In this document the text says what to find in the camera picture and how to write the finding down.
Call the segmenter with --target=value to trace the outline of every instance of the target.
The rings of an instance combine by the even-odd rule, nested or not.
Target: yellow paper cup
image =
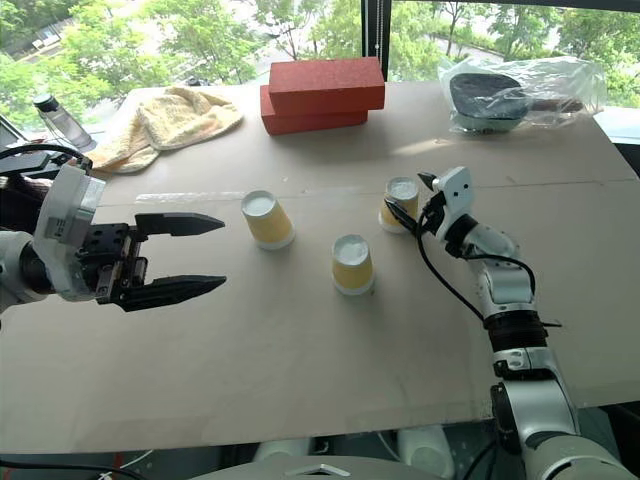
[[[395,177],[387,182],[385,198],[391,198],[400,203],[414,219],[418,214],[418,184],[409,177]],[[408,233],[395,219],[387,204],[382,201],[378,212],[378,223],[387,232]]]
[[[333,284],[345,295],[361,295],[373,286],[369,245],[360,235],[345,235],[333,244]]]
[[[291,220],[271,193],[256,190],[242,199],[242,213],[260,248],[277,250],[295,237]]]

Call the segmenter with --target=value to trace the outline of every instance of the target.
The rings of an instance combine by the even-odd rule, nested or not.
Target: towel
[[[131,173],[149,166],[162,150],[202,142],[242,120],[222,97],[185,87],[169,87],[138,105],[109,141],[86,155],[93,168]]]

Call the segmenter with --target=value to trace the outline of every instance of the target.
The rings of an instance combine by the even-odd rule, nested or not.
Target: white table surface
[[[143,245],[148,279],[226,274],[214,292],[136,313],[51,297],[9,310],[0,334],[0,451],[69,452],[251,442],[486,418],[496,382],[478,320],[430,275],[408,236],[381,231],[386,180],[470,167],[474,215],[522,247],[576,404],[640,398],[640,183],[594,121],[459,137],[435,84],[390,84],[359,127],[269,137],[255,86],[224,92],[235,131],[109,180],[96,222],[194,211],[227,227]],[[133,98],[149,95],[136,91]],[[272,191],[290,248],[253,243],[240,198]],[[370,243],[373,295],[346,298],[330,248]],[[434,262],[473,298],[461,261]]]

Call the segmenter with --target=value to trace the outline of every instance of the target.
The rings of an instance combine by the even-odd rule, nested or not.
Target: plastic bag
[[[602,68],[574,57],[493,63],[468,58],[438,69],[452,131],[492,133],[557,128],[602,110]]]

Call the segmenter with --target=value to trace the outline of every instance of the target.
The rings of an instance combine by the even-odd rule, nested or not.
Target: clear bottle
[[[47,126],[55,127],[74,147],[86,152],[95,147],[95,142],[84,128],[67,112],[50,93],[43,93],[33,99],[40,117]]]

